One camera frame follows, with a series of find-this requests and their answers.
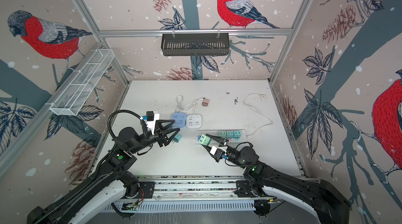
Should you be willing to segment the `teal plug adapter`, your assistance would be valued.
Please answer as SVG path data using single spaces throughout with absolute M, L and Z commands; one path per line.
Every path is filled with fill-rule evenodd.
M 181 138 L 182 138 L 182 136 L 181 136 L 180 134 L 176 134 L 176 135 L 174 136 L 174 141 L 175 141 L 176 143 L 178 143 L 178 142 L 181 140 Z
M 234 136 L 234 131 L 226 131 L 226 138 L 231 139 Z
M 241 138 L 241 131 L 234 131 L 233 132 L 233 139 L 240 139 Z

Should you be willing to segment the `long white power strip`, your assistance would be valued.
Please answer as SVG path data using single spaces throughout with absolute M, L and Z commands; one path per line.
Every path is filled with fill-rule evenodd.
M 246 131 L 244 129 L 197 130 L 194 137 L 194 142 L 196 144 L 200 144 L 200 138 L 202 135 L 211 135 L 222 139 L 227 139 L 229 143 L 241 143 L 247 141 Z

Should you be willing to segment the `brown plug adapter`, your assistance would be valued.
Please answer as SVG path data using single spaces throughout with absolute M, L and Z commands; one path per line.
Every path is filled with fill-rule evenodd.
M 209 105 L 209 99 L 204 98 L 203 101 L 202 101 L 202 106 L 207 107 L 208 105 Z

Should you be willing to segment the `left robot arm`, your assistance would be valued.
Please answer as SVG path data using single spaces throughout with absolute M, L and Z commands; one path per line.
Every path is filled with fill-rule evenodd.
M 126 127 L 115 135 L 111 122 L 121 113 L 139 119 L 143 133 L 139 135 L 132 127 Z M 139 186 L 138 178 L 129 171 L 137 161 L 135 154 L 146 154 L 155 143 L 160 147 L 168 146 L 180 131 L 179 128 L 173 128 L 174 123 L 173 119 L 157 119 L 152 111 L 145 116 L 125 109 L 113 112 L 108 118 L 107 128 L 114 146 L 101 158 L 95 171 L 55 203 L 32 210 L 27 216 L 27 223 L 85 223 L 107 205 L 125 196 L 140 196 L 142 201 L 144 191 Z

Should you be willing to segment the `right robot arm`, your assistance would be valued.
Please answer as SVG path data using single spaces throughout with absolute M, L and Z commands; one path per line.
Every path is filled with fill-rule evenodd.
M 235 147 L 218 136 L 201 135 L 199 143 L 216 161 L 243 169 L 243 181 L 237 181 L 239 197 L 265 197 L 291 203 L 316 217 L 322 224 L 349 223 L 349 201 L 328 181 L 299 179 L 261 162 L 250 142 Z

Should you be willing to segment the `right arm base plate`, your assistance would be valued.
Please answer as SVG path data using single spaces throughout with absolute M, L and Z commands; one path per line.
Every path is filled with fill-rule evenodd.
M 253 186 L 250 182 L 246 180 L 237 180 L 236 181 L 236 189 L 234 194 L 238 197 L 249 197 L 249 198 L 256 198 L 256 197 L 272 197 L 263 192 L 261 188 L 257 188 Z

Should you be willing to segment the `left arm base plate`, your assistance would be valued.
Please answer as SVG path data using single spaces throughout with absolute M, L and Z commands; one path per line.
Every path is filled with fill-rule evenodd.
M 126 189 L 128 199 L 151 199 L 155 190 L 155 182 L 137 182 Z

